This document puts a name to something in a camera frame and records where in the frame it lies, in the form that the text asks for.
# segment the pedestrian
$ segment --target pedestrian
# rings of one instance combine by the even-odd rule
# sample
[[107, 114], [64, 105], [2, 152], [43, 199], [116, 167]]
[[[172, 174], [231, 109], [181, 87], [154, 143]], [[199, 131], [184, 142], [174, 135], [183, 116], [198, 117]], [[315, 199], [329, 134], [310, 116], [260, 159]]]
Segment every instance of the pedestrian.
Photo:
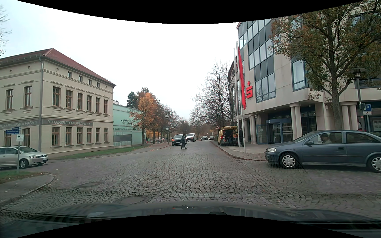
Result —
[[242, 129], [239, 130], [239, 140], [241, 141], [241, 146], [243, 146], [243, 131], [242, 131]]
[[182, 147], [181, 147], [180, 149], [182, 149], [182, 148], [185, 148], [185, 149], [187, 149], [187, 148], [186, 148], [186, 139], [185, 139], [185, 134], [183, 134], [183, 135], [182, 135], [182, 141], [181, 141], [181, 142], [182, 142]]

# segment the car wheel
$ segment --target car wheel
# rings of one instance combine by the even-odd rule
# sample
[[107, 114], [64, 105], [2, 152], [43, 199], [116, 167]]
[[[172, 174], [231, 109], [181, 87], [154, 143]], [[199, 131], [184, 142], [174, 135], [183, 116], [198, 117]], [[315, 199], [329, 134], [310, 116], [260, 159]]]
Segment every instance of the car wheel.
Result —
[[367, 167], [373, 172], [381, 173], [381, 154], [368, 159]]
[[285, 169], [295, 169], [298, 168], [298, 159], [295, 155], [290, 153], [284, 153], [280, 156], [279, 159], [280, 164]]
[[21, 169], [25, 169], [29, 167], [29, 162], [27, 159], [20, 159], [20, 166]]

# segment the building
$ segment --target building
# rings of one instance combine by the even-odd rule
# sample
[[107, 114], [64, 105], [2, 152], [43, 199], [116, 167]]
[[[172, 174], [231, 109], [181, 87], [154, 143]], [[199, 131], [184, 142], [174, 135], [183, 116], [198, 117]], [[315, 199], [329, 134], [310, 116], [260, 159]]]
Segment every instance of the building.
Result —
[[[246, 95], [246, 109], [243, 110], [245, 140], [250, 143], [280, 143], [313, 130], [334, 129], [333, 111], [324, 99], [326, 94], [317, 100], [309, 99], [304, 63], [267, 50], [272, 45], [269, 38], [272, 35], [271, 20], [240, 22], [237, 29], [243, 80], [246, 88], [253, 87], [252, 94]], [[232, 80], [233, 91], [236, 70], [232, 64], [229, 80]], [[381, 74], [373, 80], [381, 80]], [[372, 115], [363, 116], [357, 110], [358, 93], [351, 84], [340, 96], [343, 128], [358, 130], [361, 124], [363, 130], [381, 137], [381, 90], [369, 88], [367, 84], [362, 84], [360, 89], [362, 101], [372, 106]]]
[[50, 158], [113, 148], [115, 86], [54, 48], [0, 59], [0, 146], [20, 126]]
[[[114, 147], [132, 147], [132, 146], [140, 146], [142, 143], [142, 130], [140, 129], [133, 129], [130, 125], [128, 125], [123, 120], [130, 120], [129, 118], [129, 111], [136, 109], [126, 107], [123, 105], [120, 105], [118, 101], [114, 101], [113, 104], [113, 119], [114, 119], [114, 131], [113, 135], [115, 137]], [[116, 136], [119, 135], [129, 135], [131, 140], [129, 141], [117, 141]]]

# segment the drainpipe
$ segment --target drainpipe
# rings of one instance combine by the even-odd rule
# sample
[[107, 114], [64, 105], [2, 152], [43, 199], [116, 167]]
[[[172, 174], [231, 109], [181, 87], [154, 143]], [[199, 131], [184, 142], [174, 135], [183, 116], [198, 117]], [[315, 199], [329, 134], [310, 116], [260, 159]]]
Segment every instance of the drainpipe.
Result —
[[43, 92], [44, 92], [44, 62], [39, 56], [39, 61], [41, 62], [41, 93], [39, 100], [39, 145], [38, 151], [42, 151], [42, 101], [43, 101]]

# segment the grass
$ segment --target grass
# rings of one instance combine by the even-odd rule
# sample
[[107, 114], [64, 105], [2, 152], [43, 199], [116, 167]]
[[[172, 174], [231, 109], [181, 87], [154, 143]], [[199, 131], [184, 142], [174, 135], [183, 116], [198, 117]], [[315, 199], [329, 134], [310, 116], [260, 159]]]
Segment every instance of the grass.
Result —
[[86, 157], [98, 156], [98, 155], [119, 154], [119, 153], [131, 152], [136, 149], [141, 149], [141, 148], [144, 148], [145, 146], [147, 146], [147, 144], [145, 144], [143, 147], [136, 146], [136, 147], [125, 147], [125, 148], [116, 148], [116, 149], [103, 149], [103, 150], [85, 152], [80, 154], [70, 154], [70, 155], [58, 157], [57, 159], [78, 159], [78, 158], [86, 158]]
[[27, 171], [19, 171], [19, 173], [17, 173], [17, 170], [0, 171], [0, 184], [40, 175], [44, 175], [44, 173]]

